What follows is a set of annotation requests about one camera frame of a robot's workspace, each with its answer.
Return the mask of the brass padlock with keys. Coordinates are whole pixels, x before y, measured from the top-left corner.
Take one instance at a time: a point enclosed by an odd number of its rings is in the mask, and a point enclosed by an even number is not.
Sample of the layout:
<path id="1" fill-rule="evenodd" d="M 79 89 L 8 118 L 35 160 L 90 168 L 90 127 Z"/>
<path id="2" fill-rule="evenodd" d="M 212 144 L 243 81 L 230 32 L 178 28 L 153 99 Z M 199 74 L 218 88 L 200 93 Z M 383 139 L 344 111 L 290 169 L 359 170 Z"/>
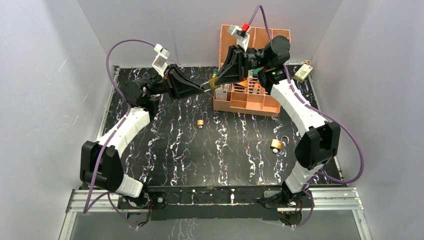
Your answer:
<path id="1" fill-rule="evenodd" d="M 202 83 L 200 86 L 205 92 L 215 91 L 216 89 L 221 87 L 221 85 L 217 84 L 216 81 L 217 81 L 217 78 L 212 77 L 209 80 L 207 80 L 206 82 Z"/>

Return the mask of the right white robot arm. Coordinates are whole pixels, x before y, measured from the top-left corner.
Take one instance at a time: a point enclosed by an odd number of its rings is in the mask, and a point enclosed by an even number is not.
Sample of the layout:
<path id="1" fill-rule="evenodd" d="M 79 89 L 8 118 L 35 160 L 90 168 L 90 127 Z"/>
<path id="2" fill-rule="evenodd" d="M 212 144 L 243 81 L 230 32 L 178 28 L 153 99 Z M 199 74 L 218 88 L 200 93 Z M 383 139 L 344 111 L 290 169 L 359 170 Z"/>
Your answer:
<path id="1" fill-rule="evenodd" d="M 314 111 L 294 84 L 286 65 L 290 47 L 290 41 L 281 35 L 260 49 L 231 45 L 215 82 L 239 83 L 248 77 L 249 71 L 260 69 L 260 85 L 282 106 L 301 135 L 294 151 L 296 163 L 282 182 L 280 193 L 261 200 L 266 207 L 295 207 L 307 194 L 307 186 L 319 169 L 337 155 L 340 140 L 340 125 Z"/>

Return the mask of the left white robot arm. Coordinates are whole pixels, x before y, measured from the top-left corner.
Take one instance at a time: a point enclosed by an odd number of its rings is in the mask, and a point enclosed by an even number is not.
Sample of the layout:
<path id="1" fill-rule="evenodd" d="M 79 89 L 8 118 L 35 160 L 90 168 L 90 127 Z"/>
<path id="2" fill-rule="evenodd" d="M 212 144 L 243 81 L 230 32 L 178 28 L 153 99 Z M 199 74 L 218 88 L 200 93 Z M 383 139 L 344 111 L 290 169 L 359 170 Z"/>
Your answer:
<path id="1" fill-rule="evenodd" d="M 128 80 L 119 85 L 127 113 L 106 134 L 96 141 L 86 141 L 81 148 L 80 180 L 94 187 L 130 197 L 137 208 L 149 203 L 144 185 L 124 173 L 121 157 L 134 137 L 154 120 L 159 111 L 155 95 L 167 94 L 171 100 L 182 100 L 203 94 L 206 85 L 184 76 L 176 64 L 169 65 L 163 75 Z"/>

